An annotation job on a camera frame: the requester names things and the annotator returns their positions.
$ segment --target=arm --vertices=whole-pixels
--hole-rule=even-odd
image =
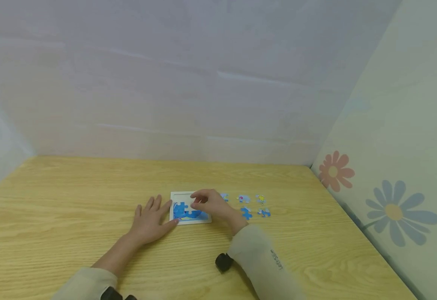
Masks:
[[[91,268],[82,268],[52,297],[52,300],[99,300],[108,287],[117,287],[117,278],[133,255],[145,244],[158,240],[177,224],[172,220],[160,225],[162,215],[168,213],[171,200],[160,207],[162,196],[151,197],[142,211],[138,205],[128,233],[120,237]]]
[[[234,235],[228,255],[250,278],[260,300],[305,299],[262,230],[249,225],[240,212],[231,208],[215,190],[199,190],[192,208],[224,219]]]

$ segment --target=blue flower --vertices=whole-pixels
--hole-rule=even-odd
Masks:
[[[390,224],[390,236],[395,245],[405,246],[402,230],[417,245],[425,244],[427,237],[423,233],[430,233],[430,230],[418,223],[435,225],[437,224],[437,214],[426,210],[409,210],[423,203],[425,196],[422,193],[415,193],[399,204],[405,194],[403,181],[397,181],[393,189],[388,180],[383,180],[382,189],[383,191],[376,187],[373,190],[378,203],[370,199],[366,200],[369,207],[376,209],[369,212],[367,217],[370,219],[380,218],[373,222],[375,231],[381,233]]]

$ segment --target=orange flower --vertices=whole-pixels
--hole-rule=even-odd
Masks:
[[[351,189],[352,184],[345,178],[354,177],[355,171],[349,167],[345,167],[348,164],[348,155],[344,154],[340,156],[338,151],[333,152],[333,157],[327,154],[323,165],[320,165],[320,174],[318,175],[322,184],[327,188],[332,187],[335,192],[340,191],[340,184],[346,188]]]

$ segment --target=blue puzzle piece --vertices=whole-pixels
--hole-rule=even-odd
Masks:
[[[253,215],[250,214],[249,210],[247,208],[240,208],[240,211],[242,211],[244,214],[243,216],[247,219],[250,220],[250,218],[253,217]]]
[[[185,209],[188,208],[188,205],[185,205],[185,202],[174,203],[173,204],[173,218],[196,218],[198,217],[202,211],[201,210],[194,210],[194,211],[185,211]]]
[[[268,210],[268,208],[265,208],[265,209],[259,209],[259,210],[258,210],[258,214],[259,214],[259,215],[262,215],[263,218],[266,218],[267,216],[268,216],[268,217],[271,216],[270,211]]]

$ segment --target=hand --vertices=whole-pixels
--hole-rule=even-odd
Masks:
[[[142,206],[138,205],[135,209],[135,218],[127,235],[139,245],[158,240],[177,226],[178,219],[160,225],[161,217],[170,211],[172,200],[160,208],[161,203],[162,196],[158,195],[156,199],[150,197],[145,208],[142,209]]]
[[[216,190],[197,190],[190,195],[190,198],[195,198],[191,205],[193,209],[224,219],[230,226],[233,235],[248,225],[242,214],[228,205]]]

